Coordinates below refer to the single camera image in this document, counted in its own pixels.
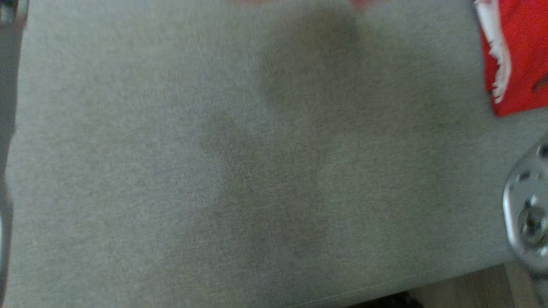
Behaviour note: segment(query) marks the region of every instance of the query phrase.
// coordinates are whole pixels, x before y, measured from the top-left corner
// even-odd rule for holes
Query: white fringe
[[[499,0],[475,0],[474,4],[483,33],[491,46],[489,54],[496,59],[499,65],[493,83],[493,97],[495,103],[498,104],[503,100],[512,73],[510,52],[500,26]]]

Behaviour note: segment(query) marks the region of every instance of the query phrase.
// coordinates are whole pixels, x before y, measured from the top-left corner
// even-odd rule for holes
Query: gray upholstery
[[[34,1],[6,307],[337,307],[499,264],[548,110],[470,1]]]

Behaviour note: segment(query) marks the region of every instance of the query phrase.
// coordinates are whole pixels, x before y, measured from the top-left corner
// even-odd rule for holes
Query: red cloth
[[[492,100],[497,116],[548,106],[548,2],[499,0],[500,24],[510,52],[511,74],[500,103]],[[482,35],[485,88],[493,91],[499,68]]]

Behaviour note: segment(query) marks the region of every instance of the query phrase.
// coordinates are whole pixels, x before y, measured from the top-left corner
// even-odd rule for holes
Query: gray fabric cushion
[[[470,1],[34,1],[7,307],[341,306],[495,265],[548,110]]]

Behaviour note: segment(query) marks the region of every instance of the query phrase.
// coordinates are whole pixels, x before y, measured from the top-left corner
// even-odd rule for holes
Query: metal object
[[[503,204],[510,247],[548,307],[548,135],[510,171]]]

